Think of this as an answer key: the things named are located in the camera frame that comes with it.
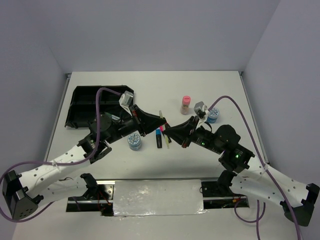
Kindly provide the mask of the yellow slim pen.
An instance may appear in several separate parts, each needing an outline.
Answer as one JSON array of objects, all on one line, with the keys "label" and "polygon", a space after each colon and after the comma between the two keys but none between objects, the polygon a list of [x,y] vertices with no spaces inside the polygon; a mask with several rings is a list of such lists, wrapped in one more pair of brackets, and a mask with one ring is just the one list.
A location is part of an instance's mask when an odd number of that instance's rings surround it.
[{"label": "yellow slim pen", "polygon": [[[161,110],[159,110],[159,116],[160,116],[160,118],[161,118],[161,119],[164,119],[164,117],[163,117],[163,113],[162,113],[162,111],[161,111]],[[169,143],[169,138],[168,138],[168,136],[167,136],[167,135],[165,135],[164,140],[165,140],[165,144],[166,144],[167,149],[169,149],[169,148],[170,148],[170,143]]]}]

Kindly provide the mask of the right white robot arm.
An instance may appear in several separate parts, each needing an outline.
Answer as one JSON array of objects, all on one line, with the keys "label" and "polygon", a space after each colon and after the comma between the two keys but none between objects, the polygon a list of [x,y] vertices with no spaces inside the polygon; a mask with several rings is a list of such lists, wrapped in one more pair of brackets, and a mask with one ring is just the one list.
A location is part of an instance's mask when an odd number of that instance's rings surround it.
[{"label": "right white robot arm", "polygon": [[215,132],[198,126],[199,118],[192,116],[186,122],[170,127],[164,133],[183,148],[194,143],[219,154],[224,167],[217,190],[223,196],[231,193],[246,195],[279,206],[290,221],[307,227],[311,221],[320,188],[305,184],[261,163],[255,154],[240,145],[241,137],[235,129],[221,125]]}]

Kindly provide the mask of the blue patterned round tin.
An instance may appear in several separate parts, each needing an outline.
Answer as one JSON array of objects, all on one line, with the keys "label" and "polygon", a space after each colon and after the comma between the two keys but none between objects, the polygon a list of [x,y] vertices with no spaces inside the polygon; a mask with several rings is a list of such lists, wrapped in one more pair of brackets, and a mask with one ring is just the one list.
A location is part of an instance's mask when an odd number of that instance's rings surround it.
[{"label": "blue patterned round tin", "polygon": [[132,133],[127,137],[127,143],[131,150],[138,151],[142,147],[141,136],[138,133]]}]

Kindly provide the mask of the blue slim pen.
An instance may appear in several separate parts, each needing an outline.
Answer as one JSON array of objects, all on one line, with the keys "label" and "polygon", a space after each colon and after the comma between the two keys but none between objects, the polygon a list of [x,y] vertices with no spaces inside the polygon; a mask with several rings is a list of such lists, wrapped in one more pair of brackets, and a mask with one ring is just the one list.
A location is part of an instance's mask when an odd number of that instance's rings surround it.
[{"label": "blue slim pen", "polygon": [[115,116],[115,115],[113,115],[113,114],[111,114],[110,117],[111,117],[113,120],[116,120],[116,121],[118,121],[118,120],[120,119],[118,116]]}]

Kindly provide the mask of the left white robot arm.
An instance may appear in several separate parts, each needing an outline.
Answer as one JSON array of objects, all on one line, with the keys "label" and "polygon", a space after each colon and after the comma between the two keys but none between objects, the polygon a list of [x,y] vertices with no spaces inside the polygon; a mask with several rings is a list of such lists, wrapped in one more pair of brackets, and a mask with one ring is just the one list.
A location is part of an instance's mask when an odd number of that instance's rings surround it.
[{"label": "left white robot arm", "polygon": [[6,170],[0,181],[10,216],[3,211],[1,215],[10,222],[23,223],[37,217],[42,205],[48,208],[55,201],[79,194],[88,200],[95,198],[100,190],[94,177],[83,173],[72,178],[71,174],[105,157],[112,150],[110,144],[134,132],[144,137],[166,123],[165,118],[144,112],[137,105],[126,111],[130,115],[127,119],[97,112],[89,124],[90,133],[67,152],[29,171],[16,173],[20,163]]}]

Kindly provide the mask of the pink highlighter marker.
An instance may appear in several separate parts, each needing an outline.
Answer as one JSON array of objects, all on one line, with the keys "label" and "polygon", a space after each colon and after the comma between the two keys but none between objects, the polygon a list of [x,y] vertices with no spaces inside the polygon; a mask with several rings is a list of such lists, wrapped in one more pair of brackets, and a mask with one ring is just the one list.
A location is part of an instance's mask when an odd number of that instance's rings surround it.
[{"label": "pink highlighter marker", "polygon": [[161,134],[162,134],[162,135],[163,135],[163,137],[165,138],[165,137],[166,137],[166,135],[164,134],[163,126],[160,126],[160,127],[159,127],[159,129],[160,129],[160,131],[161,131]]}]

